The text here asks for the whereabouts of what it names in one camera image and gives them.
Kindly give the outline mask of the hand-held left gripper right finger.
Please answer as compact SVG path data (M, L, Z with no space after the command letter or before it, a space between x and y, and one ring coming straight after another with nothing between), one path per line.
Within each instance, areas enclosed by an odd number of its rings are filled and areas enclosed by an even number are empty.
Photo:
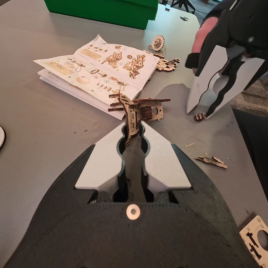
M141 183L145 194L191 188L191 183L171 142L145 122L140 122L142 158Z

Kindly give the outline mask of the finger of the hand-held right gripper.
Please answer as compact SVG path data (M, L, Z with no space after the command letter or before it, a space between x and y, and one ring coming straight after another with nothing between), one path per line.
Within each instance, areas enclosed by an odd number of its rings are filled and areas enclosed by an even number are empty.
M231 59L213 85L216 100L206 112L206 119L245 90L264 62L265 60L260 58L235 57Z
M199 76L195 76L193 79L187 101L187 114L196 108L202 95L208 90L211 79L224 67L227 61L226 48L216 45Z

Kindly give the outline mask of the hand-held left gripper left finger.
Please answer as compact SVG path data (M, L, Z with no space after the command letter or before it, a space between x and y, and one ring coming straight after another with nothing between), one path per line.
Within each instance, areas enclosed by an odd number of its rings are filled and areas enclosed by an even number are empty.
M110 195L126 185L123 152L126 124L122 123L95 145L76 184L76 189L97 190Z

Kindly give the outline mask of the wooden buggy model chassis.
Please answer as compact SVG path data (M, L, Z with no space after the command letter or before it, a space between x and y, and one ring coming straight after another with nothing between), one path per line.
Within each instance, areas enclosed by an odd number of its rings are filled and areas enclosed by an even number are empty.
M170 102L170 99L134 99L130 100L122 93L109 95L110 99L118 101L110 104L109 112L124 111L126 115L125 144L128 147L139 132L140 121L159 121L163 118L163 102Z

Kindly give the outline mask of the wooden parts sheet round holes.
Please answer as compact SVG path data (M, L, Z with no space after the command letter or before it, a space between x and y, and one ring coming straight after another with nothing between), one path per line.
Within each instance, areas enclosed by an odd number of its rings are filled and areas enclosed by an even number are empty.
M258 215L253 216L253 218L239 231L244 244L258 265L262 268L267 268L268 251L267 247L261 245L258 239L259 233L263 233L264 235L267 234L268 228Z

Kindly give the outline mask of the flat wooden side panel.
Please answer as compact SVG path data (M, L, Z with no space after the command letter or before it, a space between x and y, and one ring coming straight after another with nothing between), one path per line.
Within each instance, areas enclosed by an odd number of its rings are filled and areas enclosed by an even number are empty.
M176 69L178 64L180 63L180 60L178 58L175 58L173 60L166 60L164 55L157 54L157 53L152 53L147 50L143 50L143 52L146 52L150 55L156 56L159 58L159 61L157 63L156 69L159 71L164 71L164 72L172 72Z

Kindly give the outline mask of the wooden scrap pieces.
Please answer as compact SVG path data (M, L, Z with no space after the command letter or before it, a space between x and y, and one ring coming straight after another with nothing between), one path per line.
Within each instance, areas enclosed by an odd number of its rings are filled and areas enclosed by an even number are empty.
M220 159L212 157L212 159L209 159L207 157L198 156L195 158L195 160L200 161L202 163L206 163L208 165L213 165L216 167L220 167L223 169L228 169L228 166L225 165Z

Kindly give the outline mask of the stacked wooden gear wheel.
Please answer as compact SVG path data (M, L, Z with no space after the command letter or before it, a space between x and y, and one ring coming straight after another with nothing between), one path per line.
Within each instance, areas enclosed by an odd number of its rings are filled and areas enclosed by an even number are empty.
M163 35L157 35L152 40L152 49L156 52L160 51L164 47L164 45L165 45L165 39Z

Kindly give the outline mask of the white instruction booklet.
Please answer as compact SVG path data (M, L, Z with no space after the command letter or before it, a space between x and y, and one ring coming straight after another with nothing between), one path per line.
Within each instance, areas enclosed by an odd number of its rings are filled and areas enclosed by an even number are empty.
M122 120L125 112L109 112L116 99L123 94L130 100L137 97L153 72L159 57L126 45L106 43L98 35L73 55L34 60L43 69L40 79Z

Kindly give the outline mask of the white desk lamp stand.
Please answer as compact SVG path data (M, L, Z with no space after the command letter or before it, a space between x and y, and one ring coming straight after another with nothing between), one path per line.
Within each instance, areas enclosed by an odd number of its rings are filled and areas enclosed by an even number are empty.
M5 130L0 126L0 150L2 149L6 140Z

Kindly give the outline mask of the green plastic bin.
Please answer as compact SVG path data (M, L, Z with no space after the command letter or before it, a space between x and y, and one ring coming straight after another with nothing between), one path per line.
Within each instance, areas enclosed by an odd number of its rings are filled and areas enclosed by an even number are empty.
M49 12L145 30L158 0L45 0Z

